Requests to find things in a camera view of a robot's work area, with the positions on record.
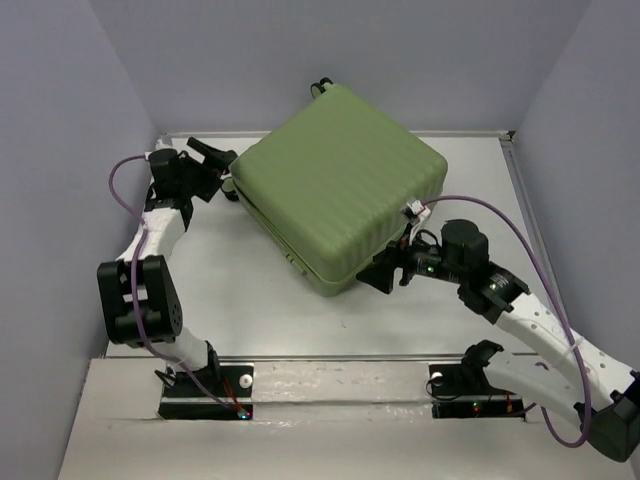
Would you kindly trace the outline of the green hardshell suitcase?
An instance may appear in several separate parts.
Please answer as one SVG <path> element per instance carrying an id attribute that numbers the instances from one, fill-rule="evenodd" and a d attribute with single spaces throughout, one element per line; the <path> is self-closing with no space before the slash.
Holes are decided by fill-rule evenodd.
<path id="1" fill-rule="evenodd" d="M 344 85 L 324 77 L 311 103 L 230 166 L 241 204 L 317 294 L 347 289 L 439 195 L 445 157 Z"/>

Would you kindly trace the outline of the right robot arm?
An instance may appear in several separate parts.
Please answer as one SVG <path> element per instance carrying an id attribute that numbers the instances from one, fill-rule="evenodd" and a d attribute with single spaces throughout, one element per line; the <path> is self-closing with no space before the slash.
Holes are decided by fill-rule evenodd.
<path id="1" fill-rule="evenodd" d="M 358 281 L 388 294 L 394 274 L 401 285 L 414 276 L 457 285 L 473 313 L 519 339 L 539 355 L 518 361 L 494 342 L 470 347 L 460 368 L 462 384 L 518 393 L 571 423 L 605 457 L 623 463 L 639 445 L 639 373 L 594 346 L 560 319 L 507 269 L 489 258 L 487 237 L 468 220 L 450 220 L 441 241 L 428 244 L 415 229 L 391 241 Z"/>

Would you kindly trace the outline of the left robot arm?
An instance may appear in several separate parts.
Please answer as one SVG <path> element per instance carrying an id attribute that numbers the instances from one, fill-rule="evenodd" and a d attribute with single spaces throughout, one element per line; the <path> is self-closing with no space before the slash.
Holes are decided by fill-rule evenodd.
<path id="1" fill-rule="evenodd" d="M 183 310 L 168 259 L 188 231 L 193 202 L 210 202 L 223 190 L 237 154 L 194 137 L 182 151 L 158 143 L 148 153 L 117 162 L 143 162 L 151 180 L 144 205 L 135 210 L 118 193 L 112 196 L 136 221 L 130 245 L 97 268 L 97 283 L 109 341 L 143 348 L 186 376 L 195 392 L 209 395 L 221 383 L 217 352 L 184 324 Z"/>

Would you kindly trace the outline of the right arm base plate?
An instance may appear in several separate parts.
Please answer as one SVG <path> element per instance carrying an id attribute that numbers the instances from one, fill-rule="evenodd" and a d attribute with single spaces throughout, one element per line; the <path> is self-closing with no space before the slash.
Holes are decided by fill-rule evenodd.
<path id="1" fill-rule="evenodd" d="M 425 391 L 436 420 L 521 418 L 527 407 L 520 395 L 492 387 L 480 370 L 462 363 L 429 366 Z"/>

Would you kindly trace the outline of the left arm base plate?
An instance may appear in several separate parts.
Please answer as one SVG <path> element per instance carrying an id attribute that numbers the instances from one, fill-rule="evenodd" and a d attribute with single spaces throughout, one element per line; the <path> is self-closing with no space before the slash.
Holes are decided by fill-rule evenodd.
<path id="1" fill-rule="evenodd" d="M 169 366 L 155 370 L 161 382 L 158 415 L 164 420 L 250 421 L 253 419 L 254 365 L 252 363 L 222 363 L 221 377 L 215 380 L 207 371 L 197 371 L 203 392 L 185 372 Z"/>

